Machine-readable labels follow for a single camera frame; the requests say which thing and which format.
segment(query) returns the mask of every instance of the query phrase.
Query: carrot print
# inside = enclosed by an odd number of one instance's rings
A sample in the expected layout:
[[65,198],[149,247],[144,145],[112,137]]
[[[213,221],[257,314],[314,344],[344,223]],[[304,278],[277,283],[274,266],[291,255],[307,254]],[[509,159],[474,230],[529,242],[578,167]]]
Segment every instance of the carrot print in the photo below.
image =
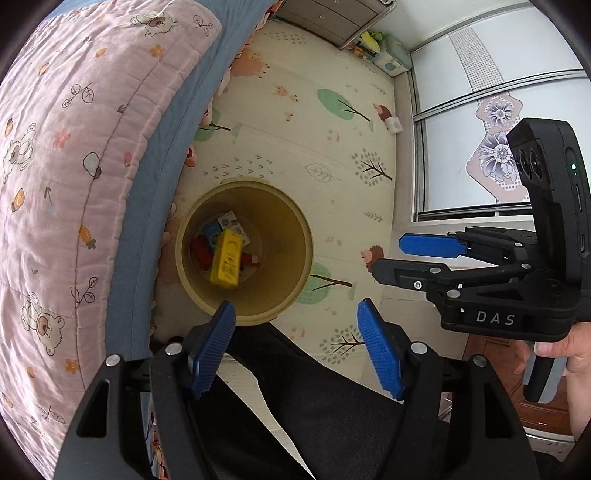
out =
[[85,227],[84,225],[81,225],[79,234],[80,234],[80,240],[82,240],[82,243],[86,245],[86,248],[88,248],[88,250],[96,248],[96,240],[94,238],[92,238],[92,235],[90,234],[90,230],[88,230],[87,227]]
[[23,203],[25,203],[25,192],[23,189],[20,189],[12,201],[12,211],[16,212]]
[[12,117],[8,119],[6,122],[6,128],[4,129],[4,136],[7,137],[12,132],[12,127],[14,126],[14,122],[12,121]]

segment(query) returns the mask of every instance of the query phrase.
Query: black trousers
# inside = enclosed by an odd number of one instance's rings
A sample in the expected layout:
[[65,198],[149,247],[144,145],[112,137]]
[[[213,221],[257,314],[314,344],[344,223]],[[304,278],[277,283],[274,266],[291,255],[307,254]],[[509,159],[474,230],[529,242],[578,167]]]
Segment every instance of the black trousers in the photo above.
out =
[[[324,367],[270,323],[236,328],[227,352],[255,375],[316,480],[380,477],[400,404]],[[219,377],[193,414],[220,480],[311,478]],[[446,436],[439,422],[430,478],[439,476]]]

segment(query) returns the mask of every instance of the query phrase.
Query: floor mat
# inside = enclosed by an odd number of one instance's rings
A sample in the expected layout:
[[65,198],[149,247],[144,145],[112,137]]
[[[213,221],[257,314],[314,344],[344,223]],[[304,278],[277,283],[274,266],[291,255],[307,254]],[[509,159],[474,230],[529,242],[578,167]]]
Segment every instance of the floor mat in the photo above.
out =
[[[214,99],[213,123],[199,129],[194,167],[185,166],[166,230],[154,309],[156,337],[186,334],[206,315],[184,292],[174,263],[183,215],[223,179],[255,177],[294,199],[314,237],[312,274],[297,301],[274,321],[299,347],[358,380],[367,352],[357,303],[379,304],[382,286],[365,261],[387,255],[394,208],[392,79],[292,25],[270,21],[232,67]],[[364,251],[365,261],[360,252]]]

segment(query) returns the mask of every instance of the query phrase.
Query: wooden door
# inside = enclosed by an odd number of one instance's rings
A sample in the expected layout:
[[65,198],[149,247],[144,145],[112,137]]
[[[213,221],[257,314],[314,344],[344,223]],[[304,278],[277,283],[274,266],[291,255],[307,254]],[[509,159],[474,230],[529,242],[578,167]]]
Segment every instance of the wooden door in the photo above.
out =
[[566,379],[564,377],[560,380],[558,391],[552,402],[547,404],[529,403],[523,398],[521,375],[513,373],[515,359],[509,346],[509,340],[470,335],[463,359],[468,359],[475,353],[481,353],[489,359],[525,427],[543,432],[571,435]]

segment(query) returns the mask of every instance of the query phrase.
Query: small box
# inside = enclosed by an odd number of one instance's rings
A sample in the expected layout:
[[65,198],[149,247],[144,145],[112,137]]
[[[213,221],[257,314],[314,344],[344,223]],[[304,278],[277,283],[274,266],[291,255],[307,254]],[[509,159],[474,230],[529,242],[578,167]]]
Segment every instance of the small box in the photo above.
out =
[[236,215],[234,215],[234,212],[232,210],[219,217],[217,219],[217,222],[223,230],[229,228],[230,230],[236,232],[238,235],[241,235],[243,247],[247,246],[251,242],[251,239],[248,238],[248,235],[242,228],[242,225],[240,225],[240,222],[238,221]]
[[212,252],[216,251],[217,238],[222,233],[222,227],[217,222],[210,222],[203,227],[203,235],[207,238],[207,243]]
[[229,228],[219,234],[209,281],[224,288],[238,286],[242,237]]

